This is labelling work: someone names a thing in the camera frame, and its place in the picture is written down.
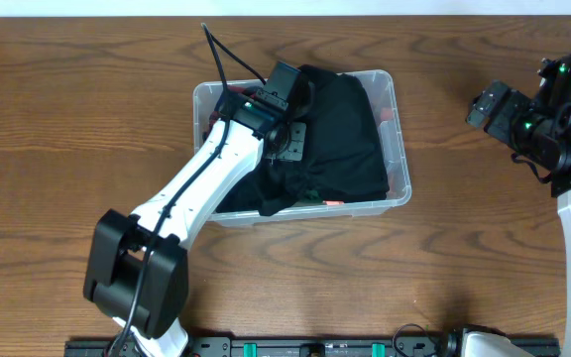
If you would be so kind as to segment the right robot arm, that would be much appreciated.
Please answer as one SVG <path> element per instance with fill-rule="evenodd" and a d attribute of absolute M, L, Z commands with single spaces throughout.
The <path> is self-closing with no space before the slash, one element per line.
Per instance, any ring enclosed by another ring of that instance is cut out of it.
<path fill-rule="evenodd" d="M 544 59 L 537 94 L 529 98 L 502 81 L 492 82 L 472 102 L 468 124 L 512 149 L 511 159 L 549 184 L 557 200 L 565 241 L 567 318 L 564 356 L 571 356 L 571 55 Z"/>

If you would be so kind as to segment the red plaid flannel shirt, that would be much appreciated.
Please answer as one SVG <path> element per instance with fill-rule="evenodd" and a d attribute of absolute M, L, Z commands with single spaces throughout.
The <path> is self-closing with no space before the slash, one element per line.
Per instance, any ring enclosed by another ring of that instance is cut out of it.
<path fill-rule="evenodd" d="M 244 94 L 244 95 L 247 95 L 250 97 L 253 97 L 255 95 L 255 93 L 260 89 L 260 87 L 258 85 L 252 85 L 252 86 L 248 86 L 248 87 L 242 87 L 242 86 L 237 86 L 237 85 L 228 85 L 227 88 L 232 93 Z M 223 108 L 223 102 L 224 102 L 224 97 L 223 97 L 223 95 L 220 95 L 220 97 L 218 98 L 218 100 L 215 104 L 213 111 L 209 115 L 208 126 L 202 132 L 202 139 L 203 140 L 207 139 L 207 137 L 209 136 L 209 134 L 212 130 L 212 127 L 219 120 L 220 111 Z"/>

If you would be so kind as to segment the clear plastic storage container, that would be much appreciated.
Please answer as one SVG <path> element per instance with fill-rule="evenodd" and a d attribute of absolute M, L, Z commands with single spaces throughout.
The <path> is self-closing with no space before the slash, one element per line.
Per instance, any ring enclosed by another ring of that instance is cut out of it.
<path fill-rule="evenodd" d="M 210 222 L 224 227 L 235 227 L 297 219 L 374 216 L 409 202 L 412 187 L 403 145 L 394 80 L 388 72 L 382 69 L 352 71 L 350 74 L 360 80 L 367 92 L 374 114 L 390 187 L 386 198 L 333 205 L 300 202 L 272 216 L 262 216 L 256 211 L 214 212 L 208 218 Z"/>

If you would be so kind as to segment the salmon pink garment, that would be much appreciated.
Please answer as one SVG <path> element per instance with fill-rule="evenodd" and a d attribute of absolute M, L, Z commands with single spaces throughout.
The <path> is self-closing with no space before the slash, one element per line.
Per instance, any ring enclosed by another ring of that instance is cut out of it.
<path fill-rule="evenodd" d="M 384 106 L 381 109 L 377 109 L 374 111 L 374 115 L 376 119 L 381 119 L 384 122 L 393 120 L 396 117 L 394 113 L 394 109 L 391 106 Z M 324 200 L 324 204 L 333 206 L 333 205 L 342 205 L 344 201 L 342 200 Z"/>

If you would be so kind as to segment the black hoodie garment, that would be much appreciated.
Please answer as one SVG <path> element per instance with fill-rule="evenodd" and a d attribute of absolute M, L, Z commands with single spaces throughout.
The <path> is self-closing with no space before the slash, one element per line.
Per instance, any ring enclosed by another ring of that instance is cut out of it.
<path fill-rule="evenodd" d="M 298 203 L 383 200 L 390 190 L 378 129 L 362 83 L 304 64 L 314 84 L 299 162 L 263 160 L 223 198 L 218 213 L 272 216 Z"/>

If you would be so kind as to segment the black mounting rail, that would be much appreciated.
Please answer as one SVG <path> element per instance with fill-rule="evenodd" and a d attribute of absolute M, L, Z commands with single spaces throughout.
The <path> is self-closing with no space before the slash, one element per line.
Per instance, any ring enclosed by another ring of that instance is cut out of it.
<path fill-rule="evenodd" d="M 557 339 L 513 339 L 516 347 L 532 356 L 557 357 L 560 347 Z M 64 344 L 65 357 L 101 357 L 110 344 L 105 340 L 74 340 Z M 401 354 L 391 340 L 284 340 L 284 339 L 231 339 L 228 337 L 203 337 L 188 342 L 182 357 L 379 357 L 379 356 L 436 356 L 435 344 L 426 337 L 402 336 L 397 340 Z M 145 356 L 144 347 L 137 347 L 128 339 L 119 356 Z"/>

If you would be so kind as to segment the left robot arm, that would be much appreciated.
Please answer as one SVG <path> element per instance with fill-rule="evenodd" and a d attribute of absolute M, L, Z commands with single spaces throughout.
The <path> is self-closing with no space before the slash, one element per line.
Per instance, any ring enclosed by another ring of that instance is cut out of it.
<path fill-rule="evenodd" d="M 287 157 L 304 130 L 313 90 L 254 94 L 224 89 L 219 116 L 190 161 L 130 214 L 108 210 L 92 237 L 83 295 L 122 326 L 105 348 L 129 337 L 148 356 L 179 356 L 188 342 L 178 315 L 188 295 L 187 255 L 207 218 L 264 158 Z"/>

